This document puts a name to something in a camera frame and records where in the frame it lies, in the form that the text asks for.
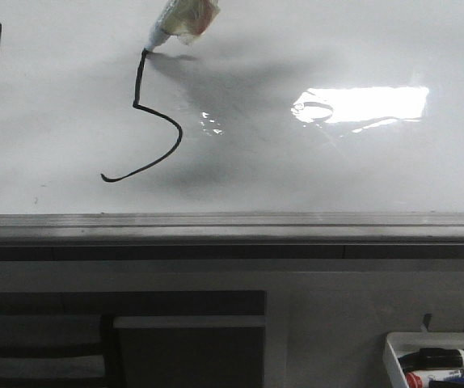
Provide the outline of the white marker tray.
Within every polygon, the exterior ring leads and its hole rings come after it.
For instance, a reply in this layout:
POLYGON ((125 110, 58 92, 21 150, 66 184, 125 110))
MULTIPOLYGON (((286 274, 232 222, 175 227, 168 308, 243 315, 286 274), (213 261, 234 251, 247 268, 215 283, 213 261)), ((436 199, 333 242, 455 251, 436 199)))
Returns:
POLYGON ((392 387, 464 385, 464 332, 391 332, 382 359, 392 387))

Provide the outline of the black capped marker in tray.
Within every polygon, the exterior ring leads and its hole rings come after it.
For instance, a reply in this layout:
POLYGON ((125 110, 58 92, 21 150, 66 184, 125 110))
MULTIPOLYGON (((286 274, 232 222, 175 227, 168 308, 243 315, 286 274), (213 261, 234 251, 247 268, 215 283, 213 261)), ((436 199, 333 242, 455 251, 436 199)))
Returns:
POLYGON ((398 361, 406 371, 464 368, 464 349, 421 348, 401 356, 398 361))

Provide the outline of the dark slatted chair back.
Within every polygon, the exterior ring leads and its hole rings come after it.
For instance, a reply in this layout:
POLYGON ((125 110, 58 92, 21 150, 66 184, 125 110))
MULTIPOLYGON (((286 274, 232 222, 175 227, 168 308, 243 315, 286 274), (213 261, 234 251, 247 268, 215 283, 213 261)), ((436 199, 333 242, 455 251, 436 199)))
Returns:
POLYGON ((0 293, 0 387, 124 387, 115 311, 80 293, 0 293))

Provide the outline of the red capped marker in tray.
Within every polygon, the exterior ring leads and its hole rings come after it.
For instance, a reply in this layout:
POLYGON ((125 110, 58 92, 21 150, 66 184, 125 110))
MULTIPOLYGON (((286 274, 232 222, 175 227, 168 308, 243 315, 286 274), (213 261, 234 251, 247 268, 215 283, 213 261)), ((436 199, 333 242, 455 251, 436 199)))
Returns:
POLYGON ((464 369, 417 370, 405 373, 405 381, 409 387, 428 387, 432 380, 445 381, 456 377, 464 377, 464 369))

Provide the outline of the white whiteboard with aluminium frame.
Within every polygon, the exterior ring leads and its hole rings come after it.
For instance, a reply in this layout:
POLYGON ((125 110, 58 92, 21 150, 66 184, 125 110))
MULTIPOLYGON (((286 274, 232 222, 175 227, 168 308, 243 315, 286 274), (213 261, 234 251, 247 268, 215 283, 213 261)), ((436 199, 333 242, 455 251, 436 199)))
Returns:
POLYGON ((0 1, 0 246, 464 245, 464 1, 0 1))

